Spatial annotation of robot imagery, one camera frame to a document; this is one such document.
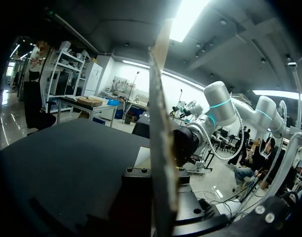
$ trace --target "person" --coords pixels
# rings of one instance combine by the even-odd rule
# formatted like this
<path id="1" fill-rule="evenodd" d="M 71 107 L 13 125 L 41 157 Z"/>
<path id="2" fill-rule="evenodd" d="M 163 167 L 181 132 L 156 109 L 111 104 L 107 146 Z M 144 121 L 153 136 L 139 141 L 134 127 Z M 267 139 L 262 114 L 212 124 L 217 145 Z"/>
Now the person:
<path id="1" fill-rule="evenodd" d="M 239 138 L 241 138 L 241 134 L 242 134 L 242 130 L 239 130 Z"/>
<path id="2" fill-rule="evenodd" d="M 252 164 L 250 167 L 235 169 L 234 177 L 238 187 L 242 186 L 245 177 L 252 177 L 253 175 L 255 177 L 260 177 L 263 171 L 269 170 L 275 157 L 275 153 L 272 152 L 274 147 L 275 139 L 269 137 L 266 141 L 264 152 L 261 154 L 255 152 L 252 156 Z"/>
<path id="3" fill-rule="evenodd" d="M 247 153 L 246 153 L 246 145 L 247 145 L 247 142 L 248 142 L 248 140 L 249 140 L 249 138 L 250 138 L 250 131 L 251 131 L 251 130 L 248 129 L 246 132 L 244 132 L 242 148 L 241 148 L 240 152 L 239 152 L 234 158 L 232 158 L 232 159 L 230 159 L 230 160 L 228 161 L 228 164 L 234 164 L 234 165 L 236 165 L 236 163 L 238 162 L 238 159 L 239 159 L 239 157 L 240 157 L 241 152 L 243 152 L 242 159 L 245 159 L 245 158 L 246 158 L 246 156 L 247 156 Z"/>

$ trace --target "black chair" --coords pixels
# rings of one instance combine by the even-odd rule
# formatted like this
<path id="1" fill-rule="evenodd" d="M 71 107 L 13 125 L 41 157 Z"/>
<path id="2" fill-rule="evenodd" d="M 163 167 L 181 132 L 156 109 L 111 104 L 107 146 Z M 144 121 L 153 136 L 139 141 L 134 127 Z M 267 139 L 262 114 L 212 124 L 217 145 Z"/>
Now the black chair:
<path id="1" fill-rule="evenodd" d="M 40 72 L 32 72 L 29 70 L 29 81 L 37 80 L 40 77 Z"/>
<path id="2" fill-rule="evenodd" d="M 47 101 L 47 113 L 41 112 L 42 98 L 40 84 L 38 82 L 24 82 L 23 97 L 28 128 L 36 128 L 40 131 L 51 127 L 55 123 L 56 117 L 50 114 L 51 106 L 55 105 L 55 102 Z"/>

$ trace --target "black table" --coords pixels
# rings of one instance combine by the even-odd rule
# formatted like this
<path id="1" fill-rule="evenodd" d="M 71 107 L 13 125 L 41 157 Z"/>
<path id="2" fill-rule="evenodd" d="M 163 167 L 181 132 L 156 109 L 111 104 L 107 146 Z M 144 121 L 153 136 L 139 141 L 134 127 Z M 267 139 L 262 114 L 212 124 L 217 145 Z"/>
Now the black table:
<path id="1" fill-rule="evenodd" d="M 11 144 L 0 151 L 0 161 L 15 199 L 39 230 L 48 228 L 29 206 L 31 198 L 76 231 L 87 214 L 107 218 L 140 146 L 149 140 L 79 118 Z"/>

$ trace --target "white wall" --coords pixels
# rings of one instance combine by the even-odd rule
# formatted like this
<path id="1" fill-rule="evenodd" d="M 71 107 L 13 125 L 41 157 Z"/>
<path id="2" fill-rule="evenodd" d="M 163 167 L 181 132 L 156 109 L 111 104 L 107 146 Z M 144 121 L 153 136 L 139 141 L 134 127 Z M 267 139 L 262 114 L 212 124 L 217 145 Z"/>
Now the white wall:
<path id="1" fill-rule="evenodd" d="M 257 130 L 247 121 L 247 120 L 243 120 L 243 127 L 246 126 L 247 129 L 250 129 L 250 139 L 255 140 L 257 138 Z M 237 136 L 239 134 L 239 130 L 240 130 L 240 121 L 239 118 L 236 119 L 236 121 L 233 124 L 230 124 L 229 126 L 225 126 L 226 128 L 230 129 L 230 133 L 229 134 L 233 134 L 235 136 Z"/>
<path id="2" fill-rule="evenodd" d="M 133 82 L 136 72 L 140 72 L 135 80 L 136 91 L 149 92 L 149 69 L 121 62 L 114 62 L 109 79 L 104 85 L 101 83 L 99 91 L 106 86 L 111 86 L 115 76 Z M 200 103 L 204 109 L 209 108 L 203 90 L 167 75 L 162 75 L 162 83 L 168 112 L 172 111 L 172 107 L 177 105 L 180 89 L 183 91 L 182 101 L 189 103 L 192 100 L 196 100 L 197 104 Z"/>
<path id="3" fill-rule="evenodd" d="M 98 55 L 96 59 L 98 61 L 98 65 L 102 67 L 102 72 L 95 92 L 95 95 L 98 95 L 102 91 L 102 89 L 105 88 L 106 83 L 110 79 L 110 73 L 113 69 L 113 65 L 115 61 L 112 59 L 112 57 L 103 56 L 103 55 Z"/>

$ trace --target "blue bin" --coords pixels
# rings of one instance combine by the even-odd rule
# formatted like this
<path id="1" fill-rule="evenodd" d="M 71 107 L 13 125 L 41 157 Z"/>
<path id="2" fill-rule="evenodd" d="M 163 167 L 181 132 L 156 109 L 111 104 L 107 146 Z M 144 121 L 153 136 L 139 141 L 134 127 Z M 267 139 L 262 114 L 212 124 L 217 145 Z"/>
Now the blue bin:
<path id="1" fill-rule="evenodd" d="M 123 117 L 123 110 L 117 110 L 115 119 L 122 119 L 122 117 Z"/>
<path id="2" fill-rule="evenodd" d="M 100 124 L 102 124 L 102 125 L 105 125 L 105 124 L 106 124 L 106 121 L 101 120 L 101 119 L 98 119 L 98 118 L 95 118 L 95 117 L 93 117 L 92 121 L 97 122 L 97 123 L 100 123 Z"/>
<path id="3" fill-rule="evenodd" d="M 118 100 L 110 100 L 108 101 L 108 105 L 119 105 L 119 101 Z"/>

